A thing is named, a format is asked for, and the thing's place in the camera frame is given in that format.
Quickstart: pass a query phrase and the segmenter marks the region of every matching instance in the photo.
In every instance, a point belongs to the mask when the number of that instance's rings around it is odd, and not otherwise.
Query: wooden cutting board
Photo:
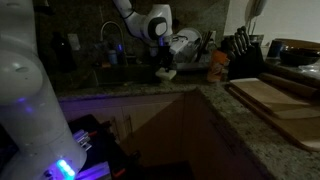
[[[320,102],[302,98],[276,88],[257,78],[230,81],[231,86],[248,99],[279,119],[320,117]]]
[[[294,144],[309,151],[320,151],[320,118],[279,119],[264,111],[260,105],[251,101],[234,87],[227,89],[230,94],[246,104],[258,116],[277,128],[280,133],[289,138]]]

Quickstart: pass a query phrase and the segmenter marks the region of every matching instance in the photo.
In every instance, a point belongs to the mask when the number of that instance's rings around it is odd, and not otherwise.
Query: backsplash
[[[201,33],[208,30],[217,32],[216,41],[220,43],[223,38],[227,18],[229,0],[133,0],[135,10],[140,14],[148,14],[153,4],[169,4],[172,16],[180,21],[179,29],[193,27]],[[86,75],[91,64],[96,60],[105,59],[105,54],[97,50],[94,44],[99,42],[100,27],[105,21],[114,21],[120,25],[124,32],[125,47],[128,54],[143,57],[148,54],[147,46],[139,39],[131,37],[120,18],[112,0],[49,0],[55,13],[52,16],[35,14],[38,40],[38,52],[52,84],[62,83],[72,85],[73,81]],[[67,38],[68,33],[75,33],[79,37],[81,49],[73,51],[73,57],[78,70],[71,72],[67,77],[58,71],[58,61],[53,49],[50,47],[52,32],[61,32]],[[105,28],[105,36],[112,33],[112,29]]]

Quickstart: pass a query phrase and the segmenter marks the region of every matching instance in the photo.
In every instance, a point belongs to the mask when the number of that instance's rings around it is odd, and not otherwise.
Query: kitchen sink
[[[157,70],[157,67],[150,65],[94,68],[79,88],[160,83],[160,79],[155,76]]]

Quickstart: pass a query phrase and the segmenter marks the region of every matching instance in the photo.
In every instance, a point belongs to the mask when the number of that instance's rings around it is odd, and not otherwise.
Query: faucet
[[[126,49],[124,47],[124,41],[123,41],[123,32],[120,28],[120,26],[116,23],[116,22],[113,22],[113,21],[107,21],[105,23],[103,23],[101,29],[100,29],[100,41],[103,41],[103,29],[108,25],[115,25],[119,31],[120,31],[120,35],[121,35],[121,43],[122,43],[122,49],[123,49],[123,58],[124,58],[124,62],[125,62],[125,65],[128,66],[128,61],[127,61],[127,53],[126,53]]]

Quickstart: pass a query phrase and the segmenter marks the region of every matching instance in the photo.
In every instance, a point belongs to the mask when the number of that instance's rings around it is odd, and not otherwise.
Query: kitchen knife
[[[241,41],[240,41],[240,37],[238,33],[234,33],[234,39],[236,41],[236,44],[238,45],[238,49],[241,52],[241,54],[246,54],[246,52],[244,51]]]
[[[231,43],[236,55],[241,56],[240,50],[238,48],[238,45],[234,40],[234,36],[230,36],[230,43]]]
[[[242,26],[241,30],[243,31],[243,36],[244,36],[244,39],[246,40],[247,47],[253,47],[250,43],[250,38],[247,34],[247,28],[245,26]]]
[[[243,37],[243,32],[241,30],[241,28],[238,28],[237,29],[237,32],[239,34],[239,38],[240,38],[240,41],[241,41],[241,44],[242,44],[242,47],[243,47],[243,50],[247,51],[247,43],[246,43],[246,40],[244,39]]]

